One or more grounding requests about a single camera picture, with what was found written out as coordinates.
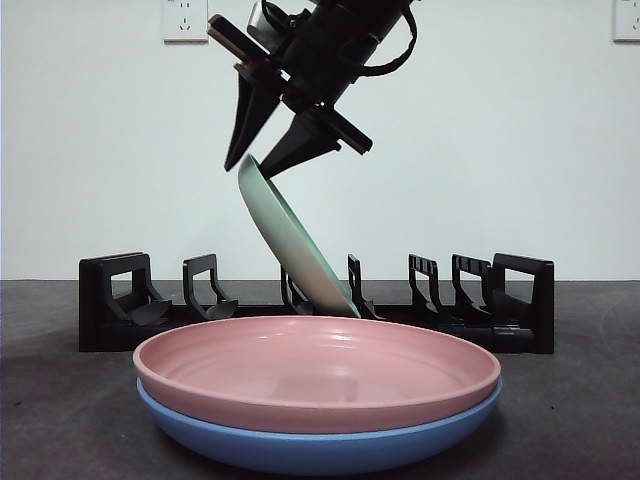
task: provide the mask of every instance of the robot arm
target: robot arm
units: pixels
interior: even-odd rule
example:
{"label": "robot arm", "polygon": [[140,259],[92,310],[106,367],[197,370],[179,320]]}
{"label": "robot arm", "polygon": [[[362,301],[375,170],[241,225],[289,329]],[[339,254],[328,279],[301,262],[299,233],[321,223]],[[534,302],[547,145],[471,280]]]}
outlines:
{"label": "robot arm", "polygon": [[[288,15],[261,0],[247,28],[260,46],[224,17],[212,17],[209,34],[241,62],[235,66],[238,109],[225,169],[240,160],[281,101],[295,116],[260,165],[265,178],[339,150],[339,140],[360,154],[370,150],[371,139],[336,112],[334,105],[360,76],[390,73],[409,58],[417,39],[411,2],[313,0],[313,11]],[[386,65],[365,66],[401,17],[412,34],[408,49]]]}

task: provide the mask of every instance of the black dish rack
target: black dish rack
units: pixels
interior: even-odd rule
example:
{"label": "black dish rack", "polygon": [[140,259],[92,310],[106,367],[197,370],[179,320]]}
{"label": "black dish rack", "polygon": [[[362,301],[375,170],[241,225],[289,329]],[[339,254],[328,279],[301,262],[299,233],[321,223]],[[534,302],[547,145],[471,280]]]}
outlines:
{"label": "black dish rack", "polygon": [[[362,294],[360,261],[348,257],[349,287],[353,303],[362,318],[429,328],[472,341],[493,352],[553,353],[554,351],[554,264],[498,253],[493,263],[452,256],[452,284],[455,301],[440,300],[438,265],[434,260],[409,255],[408,277],[411,304],[376,304]],[[223,318],[264,315],[314,315],[312,303],[284,269],[280,269],[282,303],[241,305],[227,295],[218,280],[215,254],[190,258],[183,263],[183,293],[186,304],[164,299],[151,281],[151,260],[143,252],[125,253],[80,261],[79,350],[133,350],[147,338],[166,330]],[[505,292],[505,271],[533,276],[530,302]],[[194,294],[194,276],[209,272],[216,302],[201,305]],[[112,293],[112,277],[131,272],[131,291]],[[465,292],[461,272],[480,278],[482,302]],[[417,275],[428,279],[426,294]]]}

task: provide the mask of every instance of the wall socket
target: wall socket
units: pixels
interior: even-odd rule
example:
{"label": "wall socket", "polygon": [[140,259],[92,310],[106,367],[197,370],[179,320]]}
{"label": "wall socket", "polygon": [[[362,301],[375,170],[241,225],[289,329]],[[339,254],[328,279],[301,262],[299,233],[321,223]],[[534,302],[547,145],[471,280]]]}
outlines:
{"label": "wall socket", "polygon": [[209,41],[207,0],[162,0],[166,43]]}
{"label": "wall socket", "polygon": [[613,40],[640,42],[640,0],[615,0],[613,3]]}

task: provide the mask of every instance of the mint green plate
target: mint green plate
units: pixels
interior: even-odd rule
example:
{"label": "mint green plate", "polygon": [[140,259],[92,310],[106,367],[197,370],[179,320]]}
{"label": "mint green plate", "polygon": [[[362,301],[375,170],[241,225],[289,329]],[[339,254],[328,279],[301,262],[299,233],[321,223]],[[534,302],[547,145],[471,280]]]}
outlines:
{"label": "mint green plate", "polygon": [[273,182],[264,178],[252,155],[240,164],[238,185],[260,234],[318,313],[360,317],[346,286]]}

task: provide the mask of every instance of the gray countertop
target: gray countertop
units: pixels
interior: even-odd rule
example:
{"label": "gray countertop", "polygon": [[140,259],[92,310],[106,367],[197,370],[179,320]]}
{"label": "gray countertop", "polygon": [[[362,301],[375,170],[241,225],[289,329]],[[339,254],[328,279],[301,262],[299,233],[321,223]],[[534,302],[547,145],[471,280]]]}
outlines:
{"label": "gray countertop", "polygon": [[[180,301],[179,283],[155,285]],[[277,282],[224,286],[244,303],[277,300]],[[409,299],[404,282],[364,288]],[[173,442],[137,397],[131,354],[78,353],[77,323],[77,282],[2,282],[3,479],[278,478]],[[640,282],[559,282],[556,353],[498,355],[504,390],[474,434],[367,478],[640,478],[639,347]]]}

